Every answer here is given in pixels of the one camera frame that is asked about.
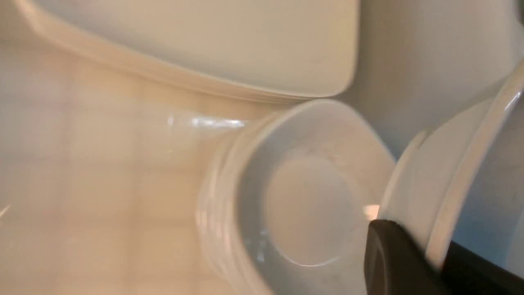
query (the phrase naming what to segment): stacked plates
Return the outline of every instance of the stacked plates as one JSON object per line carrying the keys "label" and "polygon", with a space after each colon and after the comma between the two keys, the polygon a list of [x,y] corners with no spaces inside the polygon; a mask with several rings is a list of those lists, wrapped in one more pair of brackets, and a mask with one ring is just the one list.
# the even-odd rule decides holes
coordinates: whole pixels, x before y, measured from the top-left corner
{"label": "stacked plates", "polygon": [[242,294],[365,294],[367,226],[394,166],[344,104],[274,113],[217,150],[196,214],[204,253]]}
{"label": "stacked plates", "polygon": [[419,133],[378,217],[412,235],[435,269],[450,241],[524,278],[524,61],[476,104]]}
{"label": "stacked plates", "polygon": [[289,103],[353,80],[356,0],[13,1],[59,46],[175,86]]}

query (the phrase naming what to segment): black object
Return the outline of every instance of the black object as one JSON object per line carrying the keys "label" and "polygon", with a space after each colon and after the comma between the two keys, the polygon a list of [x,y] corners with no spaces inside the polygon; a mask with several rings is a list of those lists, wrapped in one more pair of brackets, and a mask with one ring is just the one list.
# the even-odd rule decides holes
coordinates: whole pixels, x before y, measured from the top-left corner
{"label": "black object", "polygon": [[524,294],[524,280],[451,242],[442,281],[455,294]]}
{"label": "black object", "polygon": [[369,224],[364,277],[368,295],[451,294],[406,231],[388,220]]}
{"label": "black object", "polygon": [[442,273],[397,223],[369,224],[364,276],[368,295],[524,294],[524,280],[451,242]]}

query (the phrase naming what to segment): bowl rim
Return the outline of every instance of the bowl rim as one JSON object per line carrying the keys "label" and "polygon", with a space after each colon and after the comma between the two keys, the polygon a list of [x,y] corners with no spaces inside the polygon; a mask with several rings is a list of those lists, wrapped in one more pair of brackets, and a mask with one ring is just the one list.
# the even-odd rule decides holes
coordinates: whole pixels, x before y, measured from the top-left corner
{"label": "bowl rim", "polygon": [[369,123],[362,117],[361,114],[359,114],[357,111],[355,111],[350,106],[341,103],[339,101],[331,100],[331,99],[316,99],[313,101],[309,101],[306,103],[303,103],[301,105],[298,105],[297,107],[292,108],[291,110],[285,112],[282,116],[278,117],[275,121],[271,122],[270,124],[266,125],[258,134],[258,136],[254,137],[251,142],[245,146],[245,151],[242,154],[241,157],[239,157],[236,160],[236,163],[230,167],[230,171],[228,173],[228,177],[231,178],[231,182],[229,183],[227,187],[227,192],[232,197],[231,199],[231,205],[228,206],[229,212],[226,214],[227,223],[232,225],[231,228],[234,230],[231,230],[230,237],[233,240],[232,243],[235,245],[241,245],[238,247],[237,254],[240,255],[240,260],[243,262],[244,267],[244,275],[250,281],[250,286],[253,286],[254,290],[258,290],[258,293],[261,294],[272,294],[272,290],[269,287],[269,285],[266,283],[266,281],[261,277],[259,272],[256,270],[255,266],[252,264],[250,256],[243,246],[242,237],[239,233],[239,220],[237,219],[237,216],[235,212],[238,209],[238,199],[236,198],[237,190],[238,190],[238,184],[239,180],[241,179],[240,176],[245,172],[247,165],[249,164],[249,161],[253,154],[256,152],[256,150],[259,148],[259,146],[265,142],[271,134],[274,133],[276,129],[278,129],[283,124],[287,123],[290,119],[294,118],[295,116],[301,114],[302,112],[312,109],[312,108],[319,108],[319,107],[337,107],[337,108],[344,108],[347,110],[347,113],[354,116],[356,120],[360,121],[362,123],[362,127],[366,128],[370,134],[372,134],[376,142],[379,143],[385,154],[389,155],[389,158],[391,159],[391,167],[393,168],[395,165],[395,158],[391,154],[390,150],[385,146],[385,144],[382,142],[382,139],[377,135],[376,131],[369,125]]}

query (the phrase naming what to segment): tiled wall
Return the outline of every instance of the tiled wall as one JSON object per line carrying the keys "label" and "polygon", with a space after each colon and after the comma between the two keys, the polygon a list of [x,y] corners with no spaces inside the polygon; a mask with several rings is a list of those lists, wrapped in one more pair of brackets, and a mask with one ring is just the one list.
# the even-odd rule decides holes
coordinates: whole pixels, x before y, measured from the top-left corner
{"label": "tiled wall", "polygon": [[233,294],[195,198],[220,138],[281,108],[1,39],[0,294]]}

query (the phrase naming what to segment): stacked bowls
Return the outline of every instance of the stacked bowls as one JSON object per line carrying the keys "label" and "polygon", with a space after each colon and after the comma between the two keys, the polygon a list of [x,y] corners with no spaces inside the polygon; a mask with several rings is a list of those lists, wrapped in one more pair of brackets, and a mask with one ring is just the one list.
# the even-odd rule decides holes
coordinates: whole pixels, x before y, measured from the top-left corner
{"label": "stacked bowls", "polygon": [[394,165],[342,103],[273,113],[217,150],[196,213],[203,251],[242,294],[365,292],[367,226]]}

